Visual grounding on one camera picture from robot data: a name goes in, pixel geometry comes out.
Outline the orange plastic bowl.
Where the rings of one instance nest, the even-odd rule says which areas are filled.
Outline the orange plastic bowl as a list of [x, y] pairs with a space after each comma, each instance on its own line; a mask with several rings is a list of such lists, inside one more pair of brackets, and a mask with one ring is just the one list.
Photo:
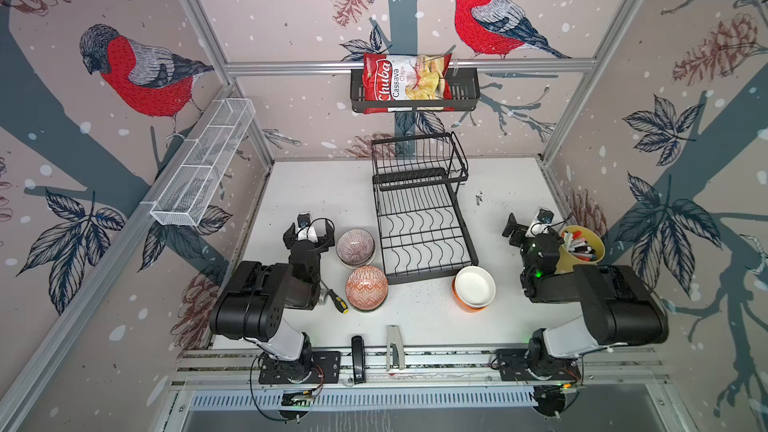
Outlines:
[[470, 304], [470, 303], [467, 303], [467, 302], [465, 302], [465, 301], [464, 301], [464, 300], [463, 300], [463, 299], [460, 297], [460, 295], [458, 294], [457, 285], [456, 285], [456, 280], [453, 280], [453, 281], [452, 281], [452, 283], [451, 283], [451, 286], [452, 286], [452, 294], [453, 294], [453, 298], [454, 298], [455, 302], [458, 304], [458, 306], [459, 306], [459, 307], [460, 307], [462, 310], [464, 310], [464, 311], [466, 311], [466, 312], [470, 312], [470, 313], [475, 313], [475, 312], [480, 312], [480, 311], [482, 311], [482, 310], [484, 310], [484, 309], [486, 309], [486, 308], [487, 308], [487, 306], [488, 306], [488, 303], [482, 304], [481, 306], [476, 306], [476, 305], [473, 305], [473, 304]]

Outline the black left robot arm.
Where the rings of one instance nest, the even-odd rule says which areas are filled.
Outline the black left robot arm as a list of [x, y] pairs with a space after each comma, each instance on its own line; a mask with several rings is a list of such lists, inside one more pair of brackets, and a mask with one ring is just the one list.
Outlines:
[[289, 252], [285, 262], [239, 263], [212, 308], [211, 333], [261, 351], [254, 365], [260, 385], [336, 384], [340, 354], [315, 351], [309, 335], [284, 318], [287, 309], [314, 310], [328, 292], [321, 255], [335, 245], [335, 225], [301, 214], [283, 234], [283, 243]]

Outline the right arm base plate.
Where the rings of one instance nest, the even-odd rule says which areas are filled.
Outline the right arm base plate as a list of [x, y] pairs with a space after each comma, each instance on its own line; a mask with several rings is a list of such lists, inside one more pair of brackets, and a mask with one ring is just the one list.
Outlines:
[[504, 382], [582, 381], [577, 359], [554, 358], [544, 352], [535, 355], [522, 348], [497, 349], [490, 366]]

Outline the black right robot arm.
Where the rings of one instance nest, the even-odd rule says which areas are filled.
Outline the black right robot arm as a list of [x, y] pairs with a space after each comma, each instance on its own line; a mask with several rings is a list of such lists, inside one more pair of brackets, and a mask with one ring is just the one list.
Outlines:
[[510, 215], [502, 232], [520, 250], [520, 283], [534, 304], [576, 303], [577, 317], [536, 330], [526, 351], [498, 351], [505, 380], [526, 374], [533, 380], [581, 380], [579, 360], [611, 347], [666, 341], [668, 318], [651, 291], [629, 266], [602, 264], [605, 245], [592, 230], [562, 226], [541, 208], [530, 225]]

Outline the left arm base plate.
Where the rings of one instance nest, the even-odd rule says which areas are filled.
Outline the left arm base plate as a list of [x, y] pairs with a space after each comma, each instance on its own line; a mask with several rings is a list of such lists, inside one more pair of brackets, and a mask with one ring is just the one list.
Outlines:
[[337, 384], [341, 366], [338, 351], [313, 351], [296, 361], [280, 361], [266, 352], [257, 360], [259, 385]]

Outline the red patterned ceramic bowl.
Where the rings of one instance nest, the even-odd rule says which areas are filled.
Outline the red patterned ceramic bowl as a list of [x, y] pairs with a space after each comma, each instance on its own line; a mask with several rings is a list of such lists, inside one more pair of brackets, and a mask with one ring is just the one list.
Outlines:
[[388, 279], [382, 270], [370, 265], [359, 267], [347, 279], [347, 302], [356, 310], [373, 311], [386, 300], [388, 287]]

